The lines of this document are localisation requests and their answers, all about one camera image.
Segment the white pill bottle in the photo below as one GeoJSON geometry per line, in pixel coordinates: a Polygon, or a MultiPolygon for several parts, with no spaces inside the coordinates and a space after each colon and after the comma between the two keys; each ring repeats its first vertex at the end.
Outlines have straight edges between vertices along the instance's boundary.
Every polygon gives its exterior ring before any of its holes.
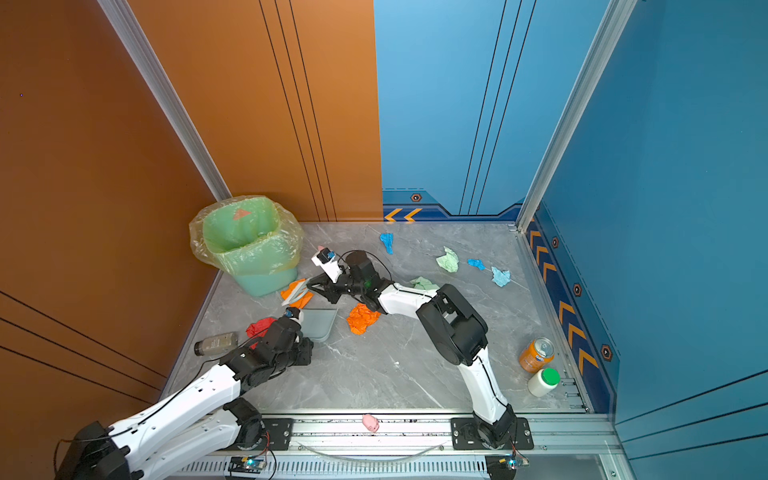
{"type": "Polygon", "coordinates": [[[528,380],[528,391],[533,396],[545,396],[560,383],[560,374],[555,369],[541,369],[528,380]]]}

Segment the plastic trash bag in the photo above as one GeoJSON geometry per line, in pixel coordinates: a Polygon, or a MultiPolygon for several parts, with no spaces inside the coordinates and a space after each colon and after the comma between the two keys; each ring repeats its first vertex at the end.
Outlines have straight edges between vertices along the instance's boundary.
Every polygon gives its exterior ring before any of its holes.
{"type": "Polygon", "coordinates": [[[299,263],[304,230],[282,205],[243,195],[205,207],[190,222],[192,252],[233,276],[271,275],[299,263]]]}

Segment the light green crumpled paper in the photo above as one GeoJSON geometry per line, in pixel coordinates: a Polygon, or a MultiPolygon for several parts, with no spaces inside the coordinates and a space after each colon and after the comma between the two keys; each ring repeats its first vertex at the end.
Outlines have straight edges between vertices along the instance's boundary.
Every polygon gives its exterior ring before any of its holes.
{"type": "Polygon", "coordinates": [[[451,273],[458,272],[458,255],[448,247],[443,248],[445,248],[445,255],[437,257],[437,264],[451,273]]]}
{"type": "Polygon", "coordinates": [[[416,288],[418,290],[437,290],[438,288],[440,288],[439,286],[435,285],[434,283],[424,278],[423,276],[420,276],[419,278],[411,280],[411,283],[413,283],[413,288],[416,288]]]}

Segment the orange crumpled paper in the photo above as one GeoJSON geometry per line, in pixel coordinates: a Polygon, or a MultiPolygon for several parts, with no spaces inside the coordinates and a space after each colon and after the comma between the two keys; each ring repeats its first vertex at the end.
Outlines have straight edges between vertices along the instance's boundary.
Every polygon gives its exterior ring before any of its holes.
{"type": "Polygon", "coordinates": [[[368,307],[362,303],[358,303],[355,308],[349,312],[349,316],[346,317],[346,322],[349,324],[349,329],[356,335],[362,335],[366,332],[366,329],[376,323],[376,320],[382,314],[380,312],[372,312],[368,310],[368,307]]]}
{"type": "MultiPolygon", "coordinates": [[[[293,289],[296,287],[296,285],[298,285],[299,282],[303,282],[304,280],[306,280],[306,278],[299,279],[291,283],[286,290],[283,290],[282,292],[280,292],[280,296],[283,298],[283,300],[287,299],[290,293],[293,292],[293,289]]],[[[291,303],[290,306],[295,306],[298,309],[302,309],[307,305],[307,303],[310,302],[313,296],[315,296],[315,294],[312,292],[304,293],[304,295],[301,298],[291,303]]]]}

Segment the robotic arm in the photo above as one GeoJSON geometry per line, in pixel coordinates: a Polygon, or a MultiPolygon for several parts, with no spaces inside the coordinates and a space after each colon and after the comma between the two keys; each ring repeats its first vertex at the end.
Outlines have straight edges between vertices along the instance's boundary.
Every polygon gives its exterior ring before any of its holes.
{"type": "Polygon", "coordinates": [[[309,280],[307,288],[331,303],[347,294],[372,311],[418,319],[440,355],[462,374],[482,441],[492,449],[507,443],[517,419],[488,361],[488,325],[464,296],[453,285],[417,290],[383,279],[362,250],[346,255],[346,267],[340,260],[327,248],[318,252],[312,261],[323,274],[309,280]]]}
{"type": "Polygon", "coordinates": [[[312,359],[313,343],[301,336],[299,323],[288,317],[291,313],[172,396],[107,429],[99,422],[83,428],[56,480],[157,480],[233,443],[257,444],[264,433],[261,414],[238,397],[312,359]]]}

